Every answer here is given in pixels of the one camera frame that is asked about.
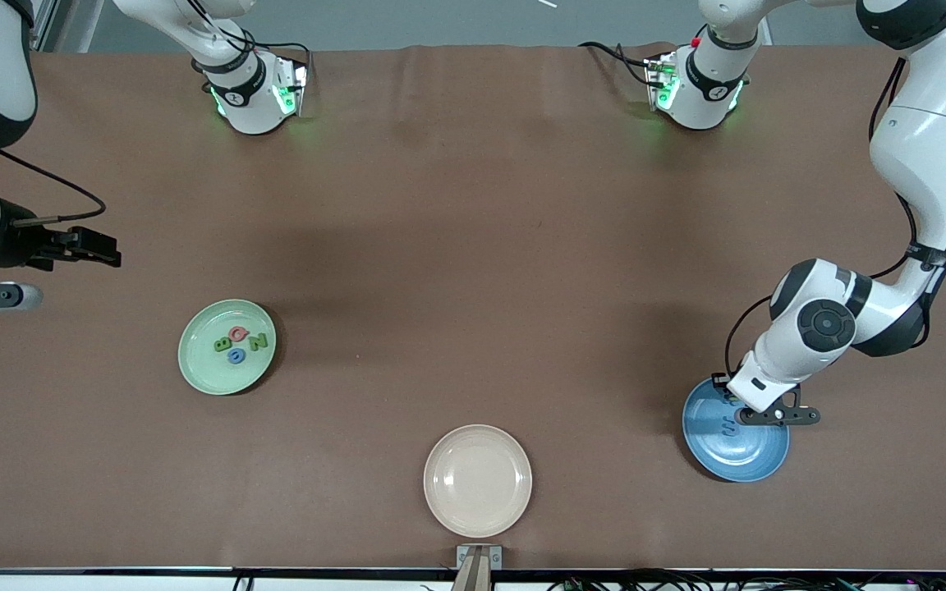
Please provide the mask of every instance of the blue plate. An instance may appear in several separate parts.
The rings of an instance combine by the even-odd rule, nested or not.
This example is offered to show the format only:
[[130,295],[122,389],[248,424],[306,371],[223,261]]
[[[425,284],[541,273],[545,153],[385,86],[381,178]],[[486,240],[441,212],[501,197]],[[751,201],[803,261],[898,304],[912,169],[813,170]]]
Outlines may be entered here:
[[734,483],[767,479],[783,465],[791,449],[788,426],[746,426],[736,422],[744,405],[726,400],[705,379],[684,403],[681,427],[691,454],[707,470]]

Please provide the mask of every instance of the brown tablecloth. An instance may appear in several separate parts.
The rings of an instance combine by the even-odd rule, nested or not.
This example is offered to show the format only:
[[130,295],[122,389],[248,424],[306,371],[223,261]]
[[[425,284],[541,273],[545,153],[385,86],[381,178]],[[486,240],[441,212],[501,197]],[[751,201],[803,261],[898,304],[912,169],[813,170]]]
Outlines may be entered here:
[[[906,245],[867,156],[891,59],[763,49],[691,132],[586,49],[324,53],[307,117],[243,137],[188,57],[36,56],[15,151],[107,199],[125,259],[3,274],[46,302],[0,314],[0,566],[450,565],[421,471],[488,423],[535,474],[509,567],[946,568],[946,283],[928,346],[808,382],[773,478],[709,478],[679,426],[789,266]],[[87,205],[1,159],[0,194]],[[226,298],[282,347],[206,396],[177,339]]]

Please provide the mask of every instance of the beige plate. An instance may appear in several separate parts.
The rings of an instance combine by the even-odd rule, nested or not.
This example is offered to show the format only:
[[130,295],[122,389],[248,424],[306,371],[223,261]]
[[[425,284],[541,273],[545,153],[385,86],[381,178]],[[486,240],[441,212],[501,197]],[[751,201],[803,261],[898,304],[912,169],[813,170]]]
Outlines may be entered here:
[[528,507],[532,466],[506,431],[467,425],[433,447],[423,487],[443,527],[467,538],[489,538],[517,523]]

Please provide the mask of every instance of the plate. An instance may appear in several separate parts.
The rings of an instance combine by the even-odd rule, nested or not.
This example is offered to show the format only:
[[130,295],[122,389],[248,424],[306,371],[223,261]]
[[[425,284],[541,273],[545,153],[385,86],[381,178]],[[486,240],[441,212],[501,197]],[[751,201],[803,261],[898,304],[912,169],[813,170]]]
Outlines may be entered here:
[[688,394],[682,429],[691,454],[707,470],[734,483],[752,483],[773,475],[791,449],[788,426],[740,425],[740,401],[726,399],[705,379]]
[[258,304],[221,300],[203,308],[185,327],[177,365],[199,392],[243,392],[273,363],[276,336],[273,319]]
[[532,465],[506,431],[467,425],[433,447],[423,488],[443,527],[466,538],[489,538],[510,529],[528,507]]

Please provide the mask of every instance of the green plate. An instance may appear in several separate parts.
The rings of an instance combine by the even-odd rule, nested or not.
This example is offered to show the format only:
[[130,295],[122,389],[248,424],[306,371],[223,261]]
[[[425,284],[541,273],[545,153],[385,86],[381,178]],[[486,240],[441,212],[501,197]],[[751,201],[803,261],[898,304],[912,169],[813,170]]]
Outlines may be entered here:
[[[232,332],[234,327],[241,330]],[[181,375],[199,392],[214,396],[249,388],[273,363],[273,355],[273,319],[248,300],[221,300],[203,308],[185,327],[177,345]],[[233,363],[230,356],[243,360]]]

